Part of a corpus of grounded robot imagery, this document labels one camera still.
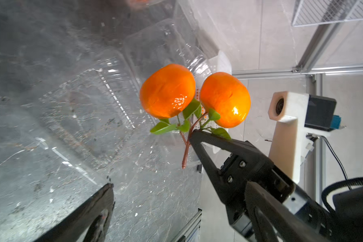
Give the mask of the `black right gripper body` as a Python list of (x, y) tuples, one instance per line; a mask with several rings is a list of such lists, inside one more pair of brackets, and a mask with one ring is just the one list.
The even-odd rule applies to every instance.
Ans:
[[(274, 165), (274, 191), (269, 192), (295, 217), (313, 229), (317, 234), (333, 242), (348, 242), (349, 234), (344, 226), (307, 193), (296, 185), (287, 175)], [(246, 202), (244, 206), (226, 206), (230, 226), (246, 239), (254, 235)]]

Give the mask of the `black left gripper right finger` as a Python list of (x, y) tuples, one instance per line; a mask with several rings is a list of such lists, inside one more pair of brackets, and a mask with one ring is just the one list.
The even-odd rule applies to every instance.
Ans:
[(286, 242), (327, 241), (295, 217), (258, 183), (247, 183), (245, 202), (258, 242), (277, 242), (276, 233)]

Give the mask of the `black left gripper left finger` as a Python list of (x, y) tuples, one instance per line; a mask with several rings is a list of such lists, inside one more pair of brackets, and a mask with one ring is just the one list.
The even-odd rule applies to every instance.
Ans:
[(114, 211), (114, 185), (105, 184), (37, 242), (76, 242), (86, 232), (85, 242), (103, 242)]

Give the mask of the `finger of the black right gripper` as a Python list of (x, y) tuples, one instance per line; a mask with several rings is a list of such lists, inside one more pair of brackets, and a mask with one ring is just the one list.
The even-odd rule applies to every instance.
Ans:
[[(224, 205), (244, 206), (248, 182), (256, 182), (267, 191), (274, 191), (274, 163), (250, 142), (228, 140), (203, 131), (193, 131), (190, 142)], [(215, 165), (203, 143), (231, 154), (222, 168)]]

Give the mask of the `orange six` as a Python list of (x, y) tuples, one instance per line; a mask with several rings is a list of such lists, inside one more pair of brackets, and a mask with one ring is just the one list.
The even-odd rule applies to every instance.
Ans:
[(216, 123), (223, 128), (241, 124), (251, 109), (251, 97), (246, 86), (225, 72), (214, 73), (204, 81), (200, 101), (207, 111), (213, 109), (220, 114)]

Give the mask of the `clear plastic container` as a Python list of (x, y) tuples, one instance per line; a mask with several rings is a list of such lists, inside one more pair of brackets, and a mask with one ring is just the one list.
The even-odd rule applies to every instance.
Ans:
[(147, 78), (169, 64), (186, 67), (198, 88), (212, 73), (207, 57), (198, 48), (196, 32), (186, 18), (157, 22), (129, 35), (123, 47), (137, 90)]
[(32, 164), (56, 162), (92, 186), (121, 189), (148, 173), (149, 180), (182, 174), (185, 146), (178, 131), (161, 136), (141, 106), (137, 80), (113, 52), (75, 64), (60, 52), (23, 50), (24, 72), (17, 141), (9, 145)]

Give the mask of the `orange five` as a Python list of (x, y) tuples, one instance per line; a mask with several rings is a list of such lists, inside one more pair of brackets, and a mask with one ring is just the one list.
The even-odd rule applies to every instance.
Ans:
[(181, 113), (195, 97), (196, 82), (184, 66), (169, 64), (150, 76), (140, 90), (144, 110), (157, 119)]

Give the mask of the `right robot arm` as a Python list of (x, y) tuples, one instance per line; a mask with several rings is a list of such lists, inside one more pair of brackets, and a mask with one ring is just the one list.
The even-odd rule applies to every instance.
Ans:
[(328, 186), (318, 204), (248, 141), (195, 130), (190, 142), (247, 241), (363, 242), (363, 177)]

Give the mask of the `white perforated plastic basket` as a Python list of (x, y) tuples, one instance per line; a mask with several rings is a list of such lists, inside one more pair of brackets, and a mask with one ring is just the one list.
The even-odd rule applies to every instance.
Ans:
[(203, 74), (196, 79), (199, 88), (199, 100), (206, 112), (210, 109), (220, 114), (216, 120), (219, 127), (228, 129), (237, 126), (239, 102), (236, 100), (236, 88), (241, 86), (238, 79), (232, 76), (232, 66), (223, 51), (204, 63)]

